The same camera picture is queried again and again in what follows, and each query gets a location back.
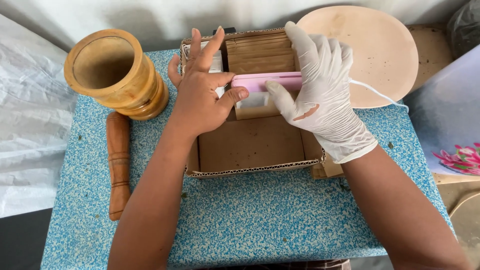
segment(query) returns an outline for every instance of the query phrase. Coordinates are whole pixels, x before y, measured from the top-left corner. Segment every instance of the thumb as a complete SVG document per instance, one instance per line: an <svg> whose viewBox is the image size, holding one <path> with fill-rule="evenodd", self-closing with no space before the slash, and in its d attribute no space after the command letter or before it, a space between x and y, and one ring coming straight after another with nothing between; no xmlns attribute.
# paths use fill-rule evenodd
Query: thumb
<svg viewBox="0 0 480 270"><path fill-rule="evenodd" d="M295 104L290 93L281 84L275 81L266 81L265 87L270 93L276 108L287 121L296 117L298 111L297 104Z"/></svg>
<svg viewBox="0 0 480 270"><path fill-rule="evenodd" d="M234 87L225 92L222 97L217 100L217 106L220 106L230 112L235 103L248 97L248 90L245 87Z"/></svg>

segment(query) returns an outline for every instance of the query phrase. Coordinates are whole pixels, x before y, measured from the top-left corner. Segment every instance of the dark plastic bag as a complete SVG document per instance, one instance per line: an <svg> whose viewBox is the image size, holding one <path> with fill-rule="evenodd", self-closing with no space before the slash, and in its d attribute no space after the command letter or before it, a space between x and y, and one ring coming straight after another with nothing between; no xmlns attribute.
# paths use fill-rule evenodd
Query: dark plastic bag
<svg viewBox="0 0 480 270"><path fill-rule="evenodd" d="M452 16L447 37L455 59L480 44L480 0L471 0Z"/></svg>

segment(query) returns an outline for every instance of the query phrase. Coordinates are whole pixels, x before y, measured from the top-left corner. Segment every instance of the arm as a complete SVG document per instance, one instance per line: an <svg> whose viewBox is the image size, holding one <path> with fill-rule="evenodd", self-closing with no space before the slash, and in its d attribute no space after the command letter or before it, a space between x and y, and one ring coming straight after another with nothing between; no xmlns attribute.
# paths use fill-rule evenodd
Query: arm
<svg viewBox="0 0 480 270"><path fill-rule="evenodd" d="M440 213L380 146L342 169L395 269L471 269Z"/></svg>
<svg viewBox="0 0 480 270"><path fill-rule="evenodd" d="M471 269L445 220L383 151L350 105L352 49L336 39L307 35L294 23L285 31L299 56L302 89L294 101L266 82L284 118L311 131L343 171L395 269Z"/></svg>
<svg viewBox="0 0 480 270"><path fill-rule="evenodd" d="M166 269L175 237L183 170L195 138L219 127L235 102L248 96L232 88L220 99L215 89L230 82L233 73L209 74L215 52L224 38L216 35L200 49L200 32L192 29L192 45L185 76L178 74L175 55L168 76L178 89L177 100L158 145L130 197L113 236L108 269Z"/></svg>

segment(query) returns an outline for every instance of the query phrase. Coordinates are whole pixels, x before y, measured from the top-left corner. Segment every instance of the hand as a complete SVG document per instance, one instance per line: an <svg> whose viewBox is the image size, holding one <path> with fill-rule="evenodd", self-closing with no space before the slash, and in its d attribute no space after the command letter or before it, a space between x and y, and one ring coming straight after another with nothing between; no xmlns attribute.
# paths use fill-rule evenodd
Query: hand
<svg viewBox="0 0 480 270"><path fill-rule="evenodd" d="M216 34L201 49L201 35L192 29L190 55L182 78L178 73L180 58L175 54L168 64L168 77L178 90L172 115L168 120L172 126L192 138L218 128L227 118L233 105L248 97L248 90L235 87L219 99L215 89L229 83L234 73L208 73L213 55L219 50L225 32L219 27Z"/></svg>
<svg viewBox="0 0 480 270"><path fill-rule="evenodd" d="M265 83L280 113L291 125L311 131L335 163L373 150L377 140L350 105L350 46L324 35L307 35L293 22L285 25L285 32L297 51L303 82L295 101L279 83Z"/></svg>

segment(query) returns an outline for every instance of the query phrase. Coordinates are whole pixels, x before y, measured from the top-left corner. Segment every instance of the white wall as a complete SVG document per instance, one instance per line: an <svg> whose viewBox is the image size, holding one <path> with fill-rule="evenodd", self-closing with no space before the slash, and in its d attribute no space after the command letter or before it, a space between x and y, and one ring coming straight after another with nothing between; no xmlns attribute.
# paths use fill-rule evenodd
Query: white wall
<svg viewBox="0 0 480 270"><path fill-rule="evenodd" d="M448 19L467 0L1 0L0 13L69 51L86 35L120 28L144 51L172 49L191 28L210 35L218 25L237 31L283 27L328 5L359 5L405 24Z"/></svg>

